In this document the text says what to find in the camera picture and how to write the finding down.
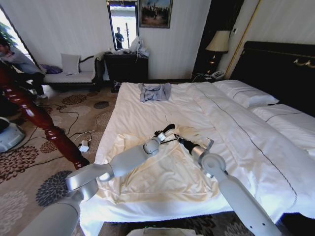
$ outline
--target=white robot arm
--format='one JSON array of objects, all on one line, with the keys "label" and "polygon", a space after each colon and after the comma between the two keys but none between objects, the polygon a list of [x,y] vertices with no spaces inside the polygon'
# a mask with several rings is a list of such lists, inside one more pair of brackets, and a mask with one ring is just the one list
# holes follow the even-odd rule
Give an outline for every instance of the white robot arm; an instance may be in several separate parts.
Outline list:
[{"label": "white robot arm", "polygon": [[19,235],[70,236],[80,217],[80,203],[87,201],[98,191],[96,178],[109,181],[128,174],[157,154],[161,142],[166,138],[165,133],[174,128],[175,125],[170,124],[163,131],[155,132],[154,137],[116,155],[108,164],[91,164],[68,175],[68,195],[45,208]]},{"label": "white robot arm", "polygon": [[225,160],[209,149],[214,141],[203,148],[174,134],[179,143],[193,156],[194,163],[209,178],[215,177],[219,189],[243,224],[256,236],[281,236],[282,233],[272,222],[268,214],[250,194],[245,186],[234,176],[230,176],[226,169]]},{"label": "white robot arm", "polygon": [[[70,236],[80,217],[80,203],[87,201],[98,191],[96,178],[99,181],[109,181],[114,177],[124,176],[141,165],[149,157],[157,154],[165,133],[175,128],[171,124],[163,131],[155,132],[155,136],[145,143],[132,147],[118,155],[105,165],[91,164],[85,166],[66,178],[68,195],[45,208],[19,235],[20,236]],[[175,135],[194,157],[194,162],[208,177],[215,177],[223,196],[229,202],[244,225],[256,236],[281,236],[281,232],[269,218],[268,214],[235,177],[229,176],[225,170],[224,159],[207,148]]]}]

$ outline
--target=purple cushion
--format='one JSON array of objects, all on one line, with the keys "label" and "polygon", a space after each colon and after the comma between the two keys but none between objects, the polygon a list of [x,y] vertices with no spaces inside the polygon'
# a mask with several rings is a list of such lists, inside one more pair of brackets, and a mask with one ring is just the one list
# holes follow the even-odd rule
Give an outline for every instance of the purple cushion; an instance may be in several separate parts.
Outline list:
[{"label": "purple cushion", "polygon": [[41,66],[46,70],[46,74],[59,74],[63,71],[60,67],[54,65],[41,64]]}]

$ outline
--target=dresser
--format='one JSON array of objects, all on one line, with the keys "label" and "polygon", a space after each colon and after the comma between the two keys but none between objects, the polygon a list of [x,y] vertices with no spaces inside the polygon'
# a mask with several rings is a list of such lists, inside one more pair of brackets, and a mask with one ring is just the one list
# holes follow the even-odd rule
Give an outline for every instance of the dresser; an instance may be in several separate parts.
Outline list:
[{"label": "dresser", "polygon": [[122,82],[146,83],[148,81],[148,57],[140,57],[137,54],[105,53],[105,63],[112,92],[118,92]]}]

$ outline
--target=headboard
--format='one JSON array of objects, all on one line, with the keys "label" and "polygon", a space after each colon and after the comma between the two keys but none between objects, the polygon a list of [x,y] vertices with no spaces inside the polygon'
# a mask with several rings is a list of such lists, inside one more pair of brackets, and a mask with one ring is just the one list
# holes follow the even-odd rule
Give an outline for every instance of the headboard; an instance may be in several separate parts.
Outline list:
[{"label": "headboard", "polygon": [[315,45],[248,41],[230,79],[315,117]]}]

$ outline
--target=patterned carpet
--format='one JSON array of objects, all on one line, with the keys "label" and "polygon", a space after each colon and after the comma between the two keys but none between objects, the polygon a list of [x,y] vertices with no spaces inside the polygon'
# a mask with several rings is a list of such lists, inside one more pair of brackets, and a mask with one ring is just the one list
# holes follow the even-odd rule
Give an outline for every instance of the patterned carpet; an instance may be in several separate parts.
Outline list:
[{"label": "patterned carpet", "polygon": [[[95,118],[102,114],[97,119],[97,131],[91,133],[90,149],[83,153],[93,163],[98,144],[115,107],[117,94],[111,93],[109,88],[91,92],[88,88],[72,88],[67,91],[49,86],[45,86],[45,93],[48,99],[37,103],[50,114],[56,126],[65,130],[72,141],[78,136],[75,133],[94,130]],[[41,129],[37,129],[21,114],[9,119],[20,125],[26,137],[14,150],[0,154],[1,236],[17,235],[44,207],[64,196],[67,192],[64,178],[75,170],[54,144],[45,139]],[[89,134],[82,135],[75,144],[89,138]],[[233,212],[161,222],[104,223],[100,235],[125,236],[133,229],[144,227],[195,229],[204,236],[253,235]],[[72,235],[83,235],[79,225]]]}]

